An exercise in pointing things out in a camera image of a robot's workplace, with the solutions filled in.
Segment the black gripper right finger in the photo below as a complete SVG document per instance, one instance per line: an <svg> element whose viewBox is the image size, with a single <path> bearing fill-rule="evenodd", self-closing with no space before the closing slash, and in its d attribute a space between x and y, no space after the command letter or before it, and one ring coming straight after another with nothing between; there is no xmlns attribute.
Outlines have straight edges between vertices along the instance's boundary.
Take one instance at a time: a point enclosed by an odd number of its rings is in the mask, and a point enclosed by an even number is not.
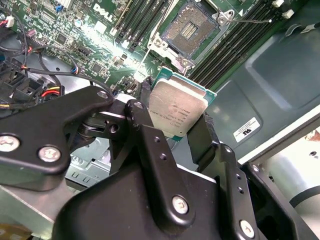
<svg viewBox="0 0 320 240"><path fill-rule="evenodd" d="M239 164L203 113L187 133L198 172L218 185L219 230L226 240L311 240L313 231L277 186L252 164Z"/></svg>

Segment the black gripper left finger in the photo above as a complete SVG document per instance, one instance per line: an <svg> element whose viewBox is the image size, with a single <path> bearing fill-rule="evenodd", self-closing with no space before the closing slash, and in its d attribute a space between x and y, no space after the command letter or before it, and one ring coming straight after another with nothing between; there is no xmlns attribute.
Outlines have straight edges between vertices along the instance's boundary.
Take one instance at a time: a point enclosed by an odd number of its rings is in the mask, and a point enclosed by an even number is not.
<svg viewBox="0 0 320 240"><path fill-rule="evenodd" d="M105 112L116 132L106 138L122 144L113 163L140 161L152 217L158 225L191 225L195 208L163 132L154 127L147 107L129 100L113 113L109 90L88 86L0 121L0 182L2 185L49 191L65 177L71 144L80 125Z"/></svg>

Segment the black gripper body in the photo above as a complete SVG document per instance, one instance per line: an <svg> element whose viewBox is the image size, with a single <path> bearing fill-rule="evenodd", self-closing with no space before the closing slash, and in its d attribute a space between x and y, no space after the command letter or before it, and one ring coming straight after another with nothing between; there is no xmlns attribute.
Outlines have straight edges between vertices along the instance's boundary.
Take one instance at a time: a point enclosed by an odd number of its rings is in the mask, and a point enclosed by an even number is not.
<svg viewBox="0 0 320 240"><path fill-rule="evenodd" d="M163 232L152 217L145 181L133 164L72 197L56 217L54 240L234 240L218 200L218 185L179 166L195 205L193 225L179 235Z"/></svg>

